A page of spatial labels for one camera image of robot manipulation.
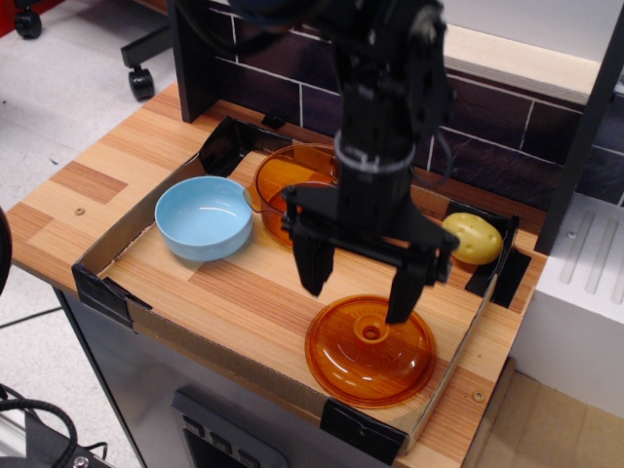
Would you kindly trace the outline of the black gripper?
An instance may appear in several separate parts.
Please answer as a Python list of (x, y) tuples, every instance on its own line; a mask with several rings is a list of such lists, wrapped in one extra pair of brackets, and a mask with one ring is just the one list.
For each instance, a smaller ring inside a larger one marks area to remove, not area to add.
[(318, 296), (333, 271), (334, 252), (343, 249), (396, 269), (385, 323), (405, 323), (425, 286), (447, 281), (458, 239), (427, 219), (411, 198), (411, 138), (377, 142), (337, 136), (337, 184), (291, 185), (284, 229), (301, 285)]

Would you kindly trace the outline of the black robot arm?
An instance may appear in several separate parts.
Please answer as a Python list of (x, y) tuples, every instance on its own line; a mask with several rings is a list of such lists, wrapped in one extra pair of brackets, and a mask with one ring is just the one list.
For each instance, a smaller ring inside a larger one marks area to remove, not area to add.
[(282, 192), (302, 286), (319, 294), (339, 249), (393, 265), (386, 320), (405, 322), (424, 288), (447, 279), (458, 245), (411, 197), (416, 149), (447, 123), (454, 100), (441, 3), (235, 1), (231, 8), (271, 33), (310, 25), (333, 46), (342, 100), (337, 182)]

